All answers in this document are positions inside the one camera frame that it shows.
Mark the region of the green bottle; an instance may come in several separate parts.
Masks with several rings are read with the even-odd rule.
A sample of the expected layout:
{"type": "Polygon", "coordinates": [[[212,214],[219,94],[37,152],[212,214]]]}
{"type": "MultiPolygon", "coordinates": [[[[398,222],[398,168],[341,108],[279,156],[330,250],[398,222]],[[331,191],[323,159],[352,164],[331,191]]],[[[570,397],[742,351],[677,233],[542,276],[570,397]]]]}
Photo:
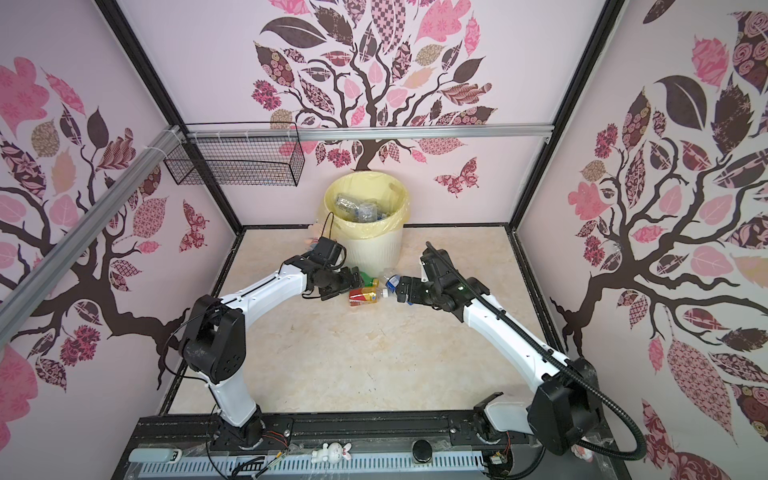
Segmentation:
{"type": "Polygon", "coordinates": [[[363,288],[373,288],[373,289],[379,289],[380,288],[380,281],[378,278],[374,276],[370,276],[365,272],[360,271],[359,272],[361,281],[362,281],[362,287],[363,288]]]}

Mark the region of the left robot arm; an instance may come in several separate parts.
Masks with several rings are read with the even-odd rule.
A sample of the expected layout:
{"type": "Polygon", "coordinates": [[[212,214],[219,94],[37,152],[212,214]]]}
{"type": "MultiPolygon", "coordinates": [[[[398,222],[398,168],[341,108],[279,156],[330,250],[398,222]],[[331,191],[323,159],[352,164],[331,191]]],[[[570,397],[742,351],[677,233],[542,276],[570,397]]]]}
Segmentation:
{"type": "Polygon", "coordinates": [[[182,358],[207,384],[222,419],[231,427],[243,428],[259,411],[244,379],[248,329],[293,297],[328,300],[363,285],[355,267],[325,265],[296,255],[240,291],[221,298],[198,298],[180,342],[182,358]]]}

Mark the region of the clear bottle purple cap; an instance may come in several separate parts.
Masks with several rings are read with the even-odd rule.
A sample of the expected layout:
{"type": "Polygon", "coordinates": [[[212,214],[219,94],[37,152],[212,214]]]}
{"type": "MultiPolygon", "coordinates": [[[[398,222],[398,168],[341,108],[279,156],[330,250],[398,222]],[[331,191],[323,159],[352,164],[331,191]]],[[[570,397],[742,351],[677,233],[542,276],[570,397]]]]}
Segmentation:
{"type": "Polygon", "coordinates": [[[345,220],[355,223],[376,222],[374,200],[362,200],[347,194],[338,194],[335,207],[345,220]]]}

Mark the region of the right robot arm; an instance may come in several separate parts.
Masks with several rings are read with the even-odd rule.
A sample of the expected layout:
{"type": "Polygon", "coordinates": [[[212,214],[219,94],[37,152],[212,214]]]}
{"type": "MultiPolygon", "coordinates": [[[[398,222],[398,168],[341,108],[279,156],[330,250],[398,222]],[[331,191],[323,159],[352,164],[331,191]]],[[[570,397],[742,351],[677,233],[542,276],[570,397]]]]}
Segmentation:
{"type": "Polygon", "coordinates": [[[452,314],[495,347],[533,394],[527,403],[504,393],[481,402],[480,425],[491,435],[531,435],[550,453],[563,455],[601,422],[596,396],[562,372],[574,367],[595,384],[593,367],[569,362],[509,316],[486,285],[456,271],[447,251],[425,250],[420,263],[419,277],[395,274],[387,280],[397,301],[452,314]]]}

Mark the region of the red yellow label bottle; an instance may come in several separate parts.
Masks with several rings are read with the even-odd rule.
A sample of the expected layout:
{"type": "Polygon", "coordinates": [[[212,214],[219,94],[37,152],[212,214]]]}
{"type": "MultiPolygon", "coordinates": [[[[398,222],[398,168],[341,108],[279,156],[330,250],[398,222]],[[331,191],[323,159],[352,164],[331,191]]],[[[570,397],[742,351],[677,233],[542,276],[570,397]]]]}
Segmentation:
{"type": "Polygon", "coordinates": [[[348,301],[352,307],[376,304],[390,296],[387,289],[362,287],[349,292],[348,301]]]}

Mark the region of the blue label bottle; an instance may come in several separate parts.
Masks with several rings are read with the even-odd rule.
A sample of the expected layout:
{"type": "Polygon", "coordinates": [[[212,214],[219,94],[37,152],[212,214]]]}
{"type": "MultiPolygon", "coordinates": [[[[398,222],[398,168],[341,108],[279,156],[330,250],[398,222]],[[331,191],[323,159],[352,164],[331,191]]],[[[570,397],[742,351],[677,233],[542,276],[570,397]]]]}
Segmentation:
{"type": "Polygon", "coordinates": [[[397,272],[397,270],[390,268],[381,272],[380,282],[391,295],[395,295],[397,287],[400,283],[400,278],[401,275],[397,272]]]}

